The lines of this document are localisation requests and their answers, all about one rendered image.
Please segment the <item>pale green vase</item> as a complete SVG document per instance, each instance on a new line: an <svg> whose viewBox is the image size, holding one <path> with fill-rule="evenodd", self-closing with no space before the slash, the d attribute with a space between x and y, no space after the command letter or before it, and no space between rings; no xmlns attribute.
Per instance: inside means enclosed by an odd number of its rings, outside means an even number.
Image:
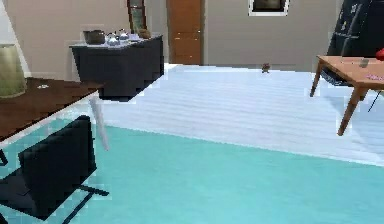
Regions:
<svg viewBox="0 0 384 224"><path fill-rule="evenodd" d="M25 93L26 78L14 44L0 44L0 98L14 98Z"/></svg>

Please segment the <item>tall dark framed mirror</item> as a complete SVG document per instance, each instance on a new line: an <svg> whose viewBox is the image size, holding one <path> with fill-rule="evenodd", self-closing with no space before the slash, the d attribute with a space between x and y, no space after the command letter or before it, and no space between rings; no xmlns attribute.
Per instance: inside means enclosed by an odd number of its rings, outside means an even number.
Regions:
<svg viewBox="0 0 384 224"><path fill-rule="evenodd" d="M132 33L136 33L139 29L146 29L146 13L144 0L126 0L129 25Z"/></svg>

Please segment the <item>dark brown dining table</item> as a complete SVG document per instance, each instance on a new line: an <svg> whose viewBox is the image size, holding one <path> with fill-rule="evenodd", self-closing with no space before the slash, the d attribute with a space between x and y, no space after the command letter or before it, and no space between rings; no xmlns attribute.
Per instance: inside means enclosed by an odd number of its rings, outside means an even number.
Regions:
<svg viewBox="0 0 384 224"><path fill-rule="evenodd" d="M49 88L38 89L39 85ZM95 82L75 82L29 77L26 92L15 98L0 98L0 148L28 135L59 117L71 105L88 100L105 150L109 149Z"/></svg>

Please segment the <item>dark brown pot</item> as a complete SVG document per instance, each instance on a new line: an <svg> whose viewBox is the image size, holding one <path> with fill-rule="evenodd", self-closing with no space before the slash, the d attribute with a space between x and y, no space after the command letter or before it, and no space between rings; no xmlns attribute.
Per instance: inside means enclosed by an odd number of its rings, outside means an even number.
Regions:
<svg viewBox="0 0 384 224"><path fill-rule="evenodd" d="M83 32L85 42L90 45L105 43L105 33L102 30L87 30Z"/></svg>

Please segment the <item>brown wooden door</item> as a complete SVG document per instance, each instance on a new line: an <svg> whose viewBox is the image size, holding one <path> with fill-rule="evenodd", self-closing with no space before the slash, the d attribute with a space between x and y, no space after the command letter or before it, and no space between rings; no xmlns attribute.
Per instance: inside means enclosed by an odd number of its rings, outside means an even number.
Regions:
<svg viewBox="0 0 384 224"><path fill-rule="evenodd" d="M167 0L170 62L201 65L203 0Z"/></svg>

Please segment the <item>black chair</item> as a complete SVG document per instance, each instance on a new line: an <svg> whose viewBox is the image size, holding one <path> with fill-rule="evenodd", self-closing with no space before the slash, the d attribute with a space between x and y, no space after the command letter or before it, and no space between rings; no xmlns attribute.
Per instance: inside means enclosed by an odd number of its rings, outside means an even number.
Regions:
<svg viewBox="0 0 384 224"><path fill-rule="evenodd" d="M107 196L84 181L97 169L90 118L81 115L18 154L20 167L0 179L0 204L46 220L76 190Z"/></svg>

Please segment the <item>white framed picture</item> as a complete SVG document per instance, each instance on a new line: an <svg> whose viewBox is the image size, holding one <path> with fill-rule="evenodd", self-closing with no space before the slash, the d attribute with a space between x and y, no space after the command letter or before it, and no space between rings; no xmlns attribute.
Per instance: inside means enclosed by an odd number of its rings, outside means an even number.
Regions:
<svg viewBox="0 0 384 224"><path fill-rule="evenodd" d="M287 16L290 0L248 0L249 16Z"/></svg>

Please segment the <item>light wooden table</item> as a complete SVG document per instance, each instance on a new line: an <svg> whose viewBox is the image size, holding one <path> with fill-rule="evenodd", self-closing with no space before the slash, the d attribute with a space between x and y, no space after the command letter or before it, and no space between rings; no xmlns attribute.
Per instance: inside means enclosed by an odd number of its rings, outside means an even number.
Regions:
<svg viewBox="0 0 384 224"><path fill-rule="evenodd" d="M384 76L384 62L379 61L376 58L368 58L368 66L366 68L361 68L359 64L363 57L318 55L317 58L318 65L310 91L311 97L314 96L323 68L330 69L342 79L346 80L348 84L353 86L352 94L337 132L339 136L342 136L358 103L365 99L367 92L369 90L384 90L384 81L370 80L366 78L366 75L368 74Z"/></svg>

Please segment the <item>black cabinet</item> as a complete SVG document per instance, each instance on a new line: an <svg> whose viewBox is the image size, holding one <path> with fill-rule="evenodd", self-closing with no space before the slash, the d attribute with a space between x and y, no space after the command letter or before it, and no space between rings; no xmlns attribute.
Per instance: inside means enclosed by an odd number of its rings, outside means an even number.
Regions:
<svg viewBox="0 0 384 224"><path fill-rule="evenodd" d="M70 46L82 82L103 83L102 100L129 101L164 74L163 36L119 46Z"/></svg>

